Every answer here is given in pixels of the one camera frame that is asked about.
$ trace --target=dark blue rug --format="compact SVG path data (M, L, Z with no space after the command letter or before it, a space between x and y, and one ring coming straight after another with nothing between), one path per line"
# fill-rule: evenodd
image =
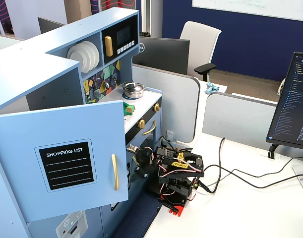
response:
M158 199L143 191L131 206L112 238L143 238L158 213Z

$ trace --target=green toy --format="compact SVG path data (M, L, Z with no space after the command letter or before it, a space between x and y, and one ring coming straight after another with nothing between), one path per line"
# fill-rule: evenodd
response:
M129 105L128 103L123 102L123 115L132 116L132 113L135 111L134 105Z

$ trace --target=armrest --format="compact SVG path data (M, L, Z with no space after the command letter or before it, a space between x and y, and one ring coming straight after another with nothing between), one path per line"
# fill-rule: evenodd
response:
M201 65L194 69L195 72L197 72L200 75L206 75L209 71L212 69L215 69L216 65L213 63L206 63L204 65Z

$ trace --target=microwave screen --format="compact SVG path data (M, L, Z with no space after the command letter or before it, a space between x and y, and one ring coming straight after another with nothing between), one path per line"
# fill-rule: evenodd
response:
M131 26L128 26L117 32L117 45L118 47L131 41Z

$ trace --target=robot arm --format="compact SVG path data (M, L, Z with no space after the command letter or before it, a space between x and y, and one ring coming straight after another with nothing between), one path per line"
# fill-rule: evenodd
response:
M136 157L139 163L136 172L140 176L158 171L159 184L162 184L158 201L179 217L192 190L198 188L198 179L204 176L202 157L163 147L157 147L156 152L149 147L138 149Z

